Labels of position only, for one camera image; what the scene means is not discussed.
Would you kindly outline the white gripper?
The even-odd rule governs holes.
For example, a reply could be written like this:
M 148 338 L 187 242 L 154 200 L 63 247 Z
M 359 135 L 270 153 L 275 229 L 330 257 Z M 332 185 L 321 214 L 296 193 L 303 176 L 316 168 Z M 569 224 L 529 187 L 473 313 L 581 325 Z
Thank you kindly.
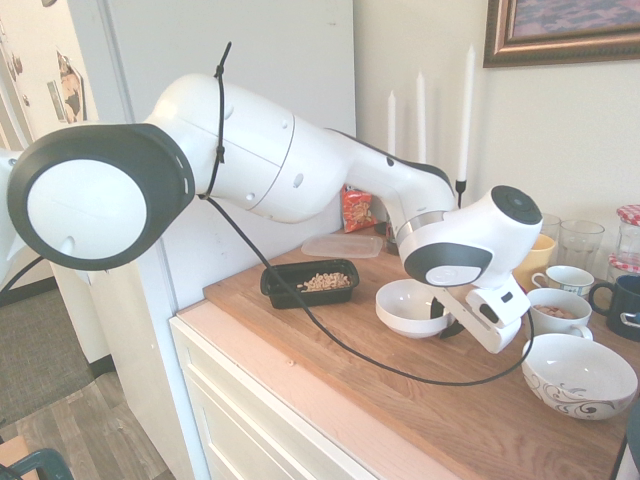
M 465 329 L 490 353 L 501 352 L 521 328 L 521 317 L 531 306 L 514 278 L 498 288 L 484 289 L 464 285 L 435 287 L 431 300 L 431 319 L 448 315 L 449 323 L 439 339 L 456 336 Z

